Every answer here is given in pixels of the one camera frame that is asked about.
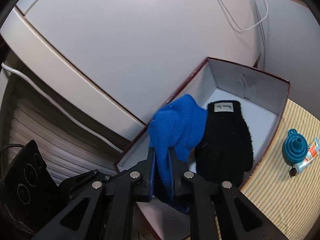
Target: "black knit fabric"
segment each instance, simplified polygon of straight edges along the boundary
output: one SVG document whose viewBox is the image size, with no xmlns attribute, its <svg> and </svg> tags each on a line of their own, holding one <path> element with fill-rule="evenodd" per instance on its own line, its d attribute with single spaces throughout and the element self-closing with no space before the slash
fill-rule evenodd
<svg viewBox="0 0 320 240">
<path fill-rule="evenodd" d="M 214 104 L 233 104 L 233 112 L 214 112 Z M 208 105 L 204 136 L 195 149 L 196 170 L 205 180 L 225 180 L 239 187 L 244 172 L 253 165 L 251 136 L 238 101 L 221 100 Z"/>
</svg>

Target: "silver screw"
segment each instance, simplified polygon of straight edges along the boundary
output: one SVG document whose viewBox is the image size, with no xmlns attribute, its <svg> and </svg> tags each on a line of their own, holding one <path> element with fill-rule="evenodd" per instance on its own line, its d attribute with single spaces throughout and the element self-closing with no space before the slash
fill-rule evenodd
<svg viewBox="0 0 320 240">
<path fill-rule="evenodd" d="M 97 189 L 100 188 L 102 186 L 101 181 L 95 181 L 94 183 L 92 183 L 92 187 Z"/>
<path fill-rule="evenodd" d="M 139 176 L 140 176 L 140 173 L 137 172 L 137 171 L 133 171 L 133 172 L 130 173 L 130 177 L 131 177 L 131 178 L 136 179 L 136 178 L 138 178 Z"/>
<path fill-rule="evenodd" d="M 184 175 L 186 178 L 191 179 L 191 178 L 193 178 L 194 173 L 193 173 L 192 171 L 186 171 L 183 175 Z"/>
<path fill-rule="evenodd" d="M 222 186 L 223 186 L 224 188 L 231 188 L 231 187 L 232 187 L 232 184 L 231 184 L 230 181 L 224 181 L 224 182 L 222 182 Z"/>
</svg>

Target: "striped mat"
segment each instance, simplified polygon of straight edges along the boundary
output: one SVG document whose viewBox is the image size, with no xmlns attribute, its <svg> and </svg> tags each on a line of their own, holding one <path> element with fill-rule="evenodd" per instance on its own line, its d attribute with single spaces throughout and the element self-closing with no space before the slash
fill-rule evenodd
<svg viewBox="0 0 320 240">
<path fill-rule="evenodd" d="M 320 121 L 288 100 L 274 139 L 241 191 L 289 240 L 302 240 L 320 214 L 320 158 L 290 178 L 282 143 L 291 128 L 305 136 L 308 143 L 320 136 Z"/>
</svg>

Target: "white cable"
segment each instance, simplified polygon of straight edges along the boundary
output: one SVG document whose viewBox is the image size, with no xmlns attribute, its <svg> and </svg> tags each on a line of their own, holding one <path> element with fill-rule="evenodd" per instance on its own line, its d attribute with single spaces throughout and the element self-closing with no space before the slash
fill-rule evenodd
<svg viewBox="0 0 320 240">
<path fill-rule="evenodd" d="M 123 151 L 121 149 L 119 149 L 117 146 L 115 146 L 112 142 L 110 142 L 109 140 L 107 140 L 106 138 L 104 138 L 102 135 L 96 133 L 95 131 L 92 131 L 90 128 L 86 127 L 85 125 L 83 125 L 82 123 L 80 123 L 78 120 L 76 120 L 74 117 L 72 117 L 66 110 L 64 110 L 62 108 L 62 106 L 60 106 L 56 101 L 54 101 L 49 95 L 47 95 L 41 88 L 39 88 L 28 76 L 26 76 L 24 73 L 22 73 L 21 71 L 11 68 L 9 66 L 7 66 L 4 62 L 1 64 L 2 68 L 14 73 L 16 75 L 18 75 L 19 77 L 21 77 L 22 79 L 24 79 L 25 81 L 27 81 L 37 92 L 39 92 L 42 96 L 44 96 L 46 99 L 48 99 L 50 101 L 50 103 L 52 103 L 56 108 L 58 108 L 66 117 L 68 117 L 73 123 L 75 123 L 76 125 L 80 126 L 82 129 L 86 130 L 87 132 L 91 133 L 92 135 L 94 135 L 95 137 L 98 137 L 99 139 L 103 140 L 104 142 L 106 142 L 108 145 L 110 145 L 113 149 L 115 149 L 116 151 L 122 153 Z"/>
<path fill-rule="evenodd" d="M 232 19 L 232 21 L 234 22 L 234 24 L 235 24 L 241 31 L 248 31 L 248 30 L 254 28 L 254 27 L 257 26 L 258 24 L 260 24 L 264 19 L 266 19 L 267 16 L 268 16 L 268 13 L 269 13 L 268 2 L 267 2 L 267 0 L 263 0 L 264 4 L 265 4 L 265 6 L 266 6 L 266 9 L 267 9 L 266 16 L 263 17 L 260 21 L 258 21 L 255 25 L 251 26 L 250 28 L 248 28 L 248 29 L 242 29 L 242 28 L 240 28 L 239 25 L 236 23 L 236 21 L 235 21 L 234 18 L 232 17 L 231 13 L 230 13 L 229 10 L 227 9 L 227 7 L 226 7 L 225 4 L 223 3 L 223 1 L 222 1 L 222 0 L 219 0 L 219 2 L 220 2 L 221 5 L 225 8 L 225 10 L 226 10 L 227 13 L 229 14 L 229 16 L 230 16 L 230 18 Z"/>
</svg>

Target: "open box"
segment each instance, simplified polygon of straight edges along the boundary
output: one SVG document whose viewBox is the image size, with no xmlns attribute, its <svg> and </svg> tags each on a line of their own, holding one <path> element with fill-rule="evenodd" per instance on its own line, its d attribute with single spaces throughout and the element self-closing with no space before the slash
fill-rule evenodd
<svg viewBox="0 0 320 240">
<path fill-rule="evenodd" d="M 272 74 L 209 57 L 195 69 L 166 104 L 184 94 L 192 95 L 203 108 L 217 100 L 237 100 L 241 103 L 242 115 L 252 137 L 254 158 L 252 170 L 244 176 L 244 184 L 246 179 L 254 174 L 254 169 L 263 158 L 276 132 L 289 90 L 288 81 Z M 145 129 L 117 164 L 119 170 L 128 169 L 146 159 L 148 145 L 149 136 Z M 193 157 L 189 158 L 188 166 L 191 171 L 196 172 Z M 183 239 L 189 235 L 188 216 L 166 207 L 159 201 L 138 203 L 138 206 L 156 232 L 157 239 Z"/>
</svg>

